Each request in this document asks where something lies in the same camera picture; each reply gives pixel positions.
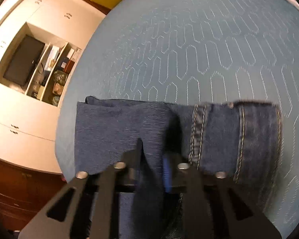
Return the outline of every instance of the quilted stitching pattern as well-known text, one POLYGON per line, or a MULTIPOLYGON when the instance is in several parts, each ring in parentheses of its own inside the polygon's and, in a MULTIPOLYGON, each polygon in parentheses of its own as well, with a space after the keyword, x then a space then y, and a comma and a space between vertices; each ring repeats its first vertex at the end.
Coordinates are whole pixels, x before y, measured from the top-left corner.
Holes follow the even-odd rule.
POLYGON ((80 86, 79 100, 279 104, 282 158, 266 214, 283 238, 298 224, 299 11, 285 0, 124 0, 92 37, 68 89, 80 86))

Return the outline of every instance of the brown wooden cabinet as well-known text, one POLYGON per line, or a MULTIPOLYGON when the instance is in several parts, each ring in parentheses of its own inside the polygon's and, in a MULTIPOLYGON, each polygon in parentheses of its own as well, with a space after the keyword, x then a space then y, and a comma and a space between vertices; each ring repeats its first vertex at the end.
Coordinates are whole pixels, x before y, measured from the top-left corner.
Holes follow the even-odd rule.
POLYGON ((0 221, 21 230, 66 183, 61 175, 28 170, 0 160, 0 221))

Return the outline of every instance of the jeans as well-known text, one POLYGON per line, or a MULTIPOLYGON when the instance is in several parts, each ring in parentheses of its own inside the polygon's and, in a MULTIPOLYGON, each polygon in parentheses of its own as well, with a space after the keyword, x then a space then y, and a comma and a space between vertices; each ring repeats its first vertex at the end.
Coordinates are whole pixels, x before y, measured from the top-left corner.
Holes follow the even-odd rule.
POLYGON ((136 192, 120 196, 120 238, 161 238, 171 220, 180 222, 179 197, 163 186, 165 151, 206 173, 226 172, 265 210, 281 153, 280 116, 261 102, 182 106, 89 96, 77 104, 76 171, 101 172, 142 139, 146 163, 136 192))

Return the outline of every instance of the television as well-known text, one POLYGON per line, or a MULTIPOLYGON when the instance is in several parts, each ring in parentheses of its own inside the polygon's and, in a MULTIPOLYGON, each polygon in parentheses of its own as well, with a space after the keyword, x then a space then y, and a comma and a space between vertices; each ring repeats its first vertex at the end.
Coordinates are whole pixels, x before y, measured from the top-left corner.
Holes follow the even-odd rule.
POLYGON ((34 72, 45 43, 26 35, 17 47, 3 77, 24 86, 34 72))

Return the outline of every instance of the screw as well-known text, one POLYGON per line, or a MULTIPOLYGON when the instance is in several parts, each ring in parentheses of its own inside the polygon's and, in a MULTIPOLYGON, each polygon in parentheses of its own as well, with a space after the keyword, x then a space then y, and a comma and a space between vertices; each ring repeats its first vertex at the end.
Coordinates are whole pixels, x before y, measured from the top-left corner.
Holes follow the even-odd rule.
POLYGON ((226 173, 225 172, 216 172, 215 176, 218 179, 223 179, 223 178, 226 178, 226 173))
POLYGON ((115 169, 124 169, 126 167, 126 164, 123 162, 117 162, 114 164, 115 169))
POLYGON ((83 172, 83 171, 81 171, 81 172, 78 172, 78 173, 76 174, 76 177, 77 177, 78 179, 85 179, 88 175, 89 175, 89 174, 88 174, 87 172, 83 172))
POLYGON ((187 170, 189 168, 189 165, 187 163, 181 163, 177 165, 178 169, 180 170, 187 170))

